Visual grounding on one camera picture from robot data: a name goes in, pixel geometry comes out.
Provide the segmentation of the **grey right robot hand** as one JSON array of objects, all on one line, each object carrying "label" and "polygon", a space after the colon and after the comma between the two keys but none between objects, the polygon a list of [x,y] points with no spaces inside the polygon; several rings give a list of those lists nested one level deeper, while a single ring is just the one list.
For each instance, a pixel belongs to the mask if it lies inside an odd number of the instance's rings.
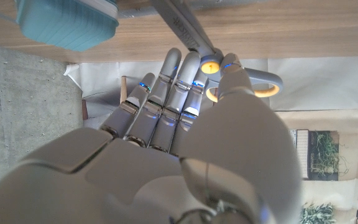
[{"label": "grey right robot hand", "polygon": [[30,153],[0,181],[0,223],[297,223],[301,172],[285,123],[262,101],[275,74],[227,54],[201,111],[198,52],[171,49],[99,129]]}]

